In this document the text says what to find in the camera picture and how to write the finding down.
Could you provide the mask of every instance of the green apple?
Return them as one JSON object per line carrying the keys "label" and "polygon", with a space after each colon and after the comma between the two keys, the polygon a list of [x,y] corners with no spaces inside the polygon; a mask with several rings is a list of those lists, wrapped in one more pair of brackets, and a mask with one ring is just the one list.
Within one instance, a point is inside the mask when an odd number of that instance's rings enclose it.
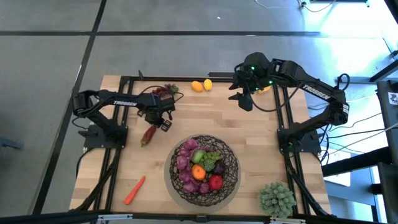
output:
{"label": "green apple", "polygon": [[193,156],[192,156],[192,158],[191,158],[191,161],[194,163],[194,164],[198,164],[199,162],[200,162],[200,159],[201,158],[203,158],[203,156],[206,154],[206,151],[204,151],[204,150],[197,150],[194,154],[193,154]]}

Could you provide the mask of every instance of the wire basket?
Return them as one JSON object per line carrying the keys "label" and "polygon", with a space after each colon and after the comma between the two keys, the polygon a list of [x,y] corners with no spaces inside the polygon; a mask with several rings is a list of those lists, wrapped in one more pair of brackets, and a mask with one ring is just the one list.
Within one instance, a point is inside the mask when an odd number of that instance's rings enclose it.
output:
{"label": "wire basket", "polygon": [[[180,171],[177,170],[177,157],[180,149],[183,147],[184,142],[175,148],[171,157],[169,169],[171,183],[181,198],[185,199],[189,203],[204,207],[216,205],[217,203],[222,202],[234,190],[235,185],[238,182],[238,160],[235,157],[232,149],[220,139],[209,135],[195,136],[192,139],[198,141],[199,146],[210,147],[215,151],[220,152],[222,157],[221,160],[226,165],[226,170],[224,171],[223,175],[221,175],[223,178],[223,186],[220,190],[211,190],[207,194],[201,194],[200,192],[188,193],[183,189],[184,183],[179,179],[178,176]],[[207,172],[205,182],[208,182],[210,177],[211,172]]]}

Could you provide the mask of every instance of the butcher block tabletop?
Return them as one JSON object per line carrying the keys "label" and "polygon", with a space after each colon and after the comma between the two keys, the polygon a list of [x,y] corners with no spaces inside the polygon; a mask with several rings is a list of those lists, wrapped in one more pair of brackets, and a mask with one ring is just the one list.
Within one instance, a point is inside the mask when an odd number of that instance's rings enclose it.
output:
{"label": "butcher block tabletop", "polygon": [[[120,76],[105,75],[102,90],[117,91]],[[287,186],[284,158],[279,153],[276,129],[277,113],[265,113],[253,108],[246,112],[238,102],[228,100],[236,90],[230,91],[230,83],[213,83],[211,91],[197,93],[190,82],[173,82],[185,96],[176,102],[172,113],[172,126],[167,132],[157,130],[152,141],[141,147],[140,140],[150,124],[137,115],[137,108],[130,108],[127,126],[127,143],[121,151],[119,169],[114,187],[112,212],[191,213],[179,207],[167,191],[164,180],[165,160],[170,151],[182,139],[197,134],[209,134],[226,142],[236,154],[240,164],[241,181],[232,201],[215,212],[215,215],[264,215],[259,208],[257,193],[265,184],[281,181]],[[134,81],[133,94],[151,85],[163,86],[166,82]],[[282,90],[279,90],[283,103]],[[254,94],[253,100],[265,109],[275,108],[274,92]],[[304,92],[299,90],[290,101],[295,122],[308,120]],[[105,106],[101,112],[112,117],[114,106]],[[285,108],[282,109],[285,127],[288,127]],[[322,208],[330,211],[322,170],[311,153],[300,153],[305,185]],[[98,182],[104,149],[94,149],[81,161],[70,208],[76,208],[90,194]],[[123,200],[142,176],[146,180],[130,205]],[[303,213],[300,191],[295,186],[299,213]],[[108,185],[104,187],[100,208],[104,208]]]}

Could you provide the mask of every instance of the red apple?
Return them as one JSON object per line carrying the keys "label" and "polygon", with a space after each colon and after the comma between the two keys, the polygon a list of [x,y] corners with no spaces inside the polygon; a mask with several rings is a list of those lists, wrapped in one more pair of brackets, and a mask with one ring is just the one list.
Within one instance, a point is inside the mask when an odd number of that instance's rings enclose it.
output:
{"label": "red apple", "polygon": [[212,175],[209,179],[210,190],[219,190],[223,186],[223,178],[220,175]]}

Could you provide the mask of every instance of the gray floor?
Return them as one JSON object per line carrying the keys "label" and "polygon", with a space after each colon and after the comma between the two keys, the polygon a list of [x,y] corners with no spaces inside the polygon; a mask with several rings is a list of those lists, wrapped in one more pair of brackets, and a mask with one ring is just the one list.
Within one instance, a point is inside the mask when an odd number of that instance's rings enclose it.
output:
{"label": "gray floor", "polygon": [[[265,9],[250,0],[109,0],[99,29],[320,31],[330,36],[97,37],[81,90],[98,89],[103,75],[137,75],[138,69],[147,76],[203,77],[208,72],[230,72],[255,51],[264,52],[269,58],[295,60],[309,74],[331,85],[341,73],[370,77],[393,61],[388,55],[391,46],[396,45],[395,37],[387,38],[386,34],[394,33],[396,27],[387,29],[387,25],[380,25],[387,24],[384,21],[395,25],[383,1],[371,1],[370,8],[364,3],[339,3],[316,14],[300,12],[293,0],[262,3],[282,8]],[[99,5],[100,0],[68,4],[61,0],[40,4],[0,1],[0,30],[91,30]],[[312,6],[321,8],[325,4]],[[392,43],[390,49],[383,37]],[[2,217],[29,211],[87,41],[87,37],[0,37],[0,136],[24,143],[22,151],[0,150]],[[351,85],[347,99],[370,95],[375,89],[374,85]],[[308,105],[319,103],[322,102],[307,96]],[[349,124],[380,110],[376,97],[350,105]],[[333,134],[369,126],[382,127],[381,117]],[[352,141],[349,138],[334,142]],[[383,136],[369,141],[380,146],[386,144]],[[82,144],[83,138],[70,126],[45,202],[45,213],[68,209]],[[366,142],[351,149],[371,150]],[[345,202],[331,199],[331,207],[339,217],[358,218],[352,215],[355,212],[341,212],[353,207]]]}

